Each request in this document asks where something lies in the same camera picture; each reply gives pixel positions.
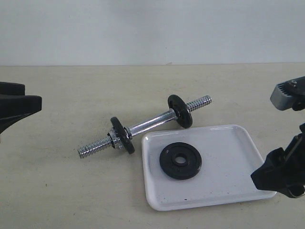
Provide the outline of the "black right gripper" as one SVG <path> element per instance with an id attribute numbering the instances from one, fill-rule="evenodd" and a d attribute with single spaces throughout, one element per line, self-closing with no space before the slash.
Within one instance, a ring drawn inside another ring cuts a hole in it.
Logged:
<path id="1" fill-rule="evenodd" d="M 262 166 L 251 174 L 258 190 L 279 192 L 289 198 L 305 195 L 305 124 L 286 150 L 271 151 Z"/>

